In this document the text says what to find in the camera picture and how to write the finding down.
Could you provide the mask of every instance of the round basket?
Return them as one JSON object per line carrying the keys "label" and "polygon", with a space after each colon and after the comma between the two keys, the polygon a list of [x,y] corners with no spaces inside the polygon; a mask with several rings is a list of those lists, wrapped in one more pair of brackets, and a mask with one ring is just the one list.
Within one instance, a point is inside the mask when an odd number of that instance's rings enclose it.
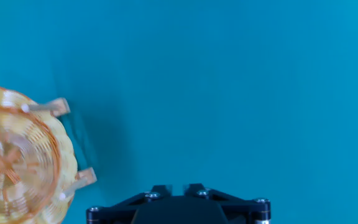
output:
{"label": "round basket", "polygon": [[75,181],[73,146],[49,111],[25,113],[24,103],[36,104],[0,88],[0,223],[60,223],[73,198],[59,199]]}

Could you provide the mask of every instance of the basket rim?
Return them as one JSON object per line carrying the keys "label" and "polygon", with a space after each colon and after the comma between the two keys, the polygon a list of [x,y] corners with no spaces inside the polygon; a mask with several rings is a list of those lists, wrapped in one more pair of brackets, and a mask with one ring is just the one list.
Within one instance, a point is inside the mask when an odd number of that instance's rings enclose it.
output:
{"label": "basket rim", "polygon": [[[60,149],[58,146],[58,142],[56,140],[56,137],[53,135],[51,129],[43,121],[38,119],[38,117],[36,115],[34,115],[32,113],[25,113],[24,111],[20,110],[19,108],[0,106],[0,112],[8,112],[8,113],[19,114],[21,116],[24,116],[27,119],[34,122],[37,126],[39,126],[40,128],[42,128],[45,131],[45,133],[47,134],[47,136],[51,142],[51,145],[52,145],[52,159],[53,159],[53,161],[56,161],[56,165],[53,167],[54,177],[53,177],[53,181],[52,181],[50,188],[56,189],[58,181],[59,181],[59,177],[60,177],[61,157],[60,157]],[[41,201],[41,203],[39,204],[39,206],[37,208],[35,208],[32,211],[29,211],[27,214],[23,215],[19,219],[8,220],[7,222],[2,223],[2,224],[20,224],[27,220],[30,220],[31,218],[34,218],[41,210],[43,210],[45,208],[45,206],[47,206],[50,203],[50,200],[52,199],[54,193],[55,193],[55,191],[51,190],[47,194],[47,196],[44,197],[44,200]]]}

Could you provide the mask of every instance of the blue surface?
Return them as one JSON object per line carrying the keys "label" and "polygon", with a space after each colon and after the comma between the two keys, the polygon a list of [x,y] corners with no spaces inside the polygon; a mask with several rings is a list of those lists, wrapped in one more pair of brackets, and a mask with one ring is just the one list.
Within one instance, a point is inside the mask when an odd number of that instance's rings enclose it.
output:
{"label": "blue surface", "polygon": [[70,103],[64,223],[189,182],[358,223],[358,0],[0,1],[0,85]]}

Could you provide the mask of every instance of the metal screw head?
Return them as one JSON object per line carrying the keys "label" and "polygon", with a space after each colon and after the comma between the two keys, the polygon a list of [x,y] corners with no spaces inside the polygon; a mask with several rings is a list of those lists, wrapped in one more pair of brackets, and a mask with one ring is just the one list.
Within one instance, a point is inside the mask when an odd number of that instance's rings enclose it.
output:
{"label": "metal screw head", "polygon": [[197,194],[199,196],[205,196],[205,195],[208,195],[209,192],[207,190],[199,190],[199,191],[197,191]]}
{"label": "metal screw head", "polygon": [[269,200],[266,199],[266,198],[255,198],[254,201],[257,202],[257,203],[267,203],[267,202],[269,202]]}
{"label": "metal screw head", "polygon": [[97,212],[97,211],[101,210],[102,208],[103,208],[103,207],[101,207],[101,206],[95,206],[95,207],[89,208],[89,210],[90,210],[91,212]]}
{"label": "metal screw head", "polygon": [[148,192],[145,195],[148,198],[158,198],[160,196],[160,193],[158,192]]}

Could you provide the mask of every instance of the black mechanical part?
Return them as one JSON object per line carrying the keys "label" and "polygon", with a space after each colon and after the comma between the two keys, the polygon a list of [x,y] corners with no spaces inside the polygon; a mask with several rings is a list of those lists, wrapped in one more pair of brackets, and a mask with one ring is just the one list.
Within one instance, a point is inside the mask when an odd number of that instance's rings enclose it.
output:
{"label": "black mechanical part", "polygon": [[183,196],[171,185],[155,185],[112,207],[86,210],[87,224],[270,224],[270,201],[243,200],[202,184],[189,184]]}

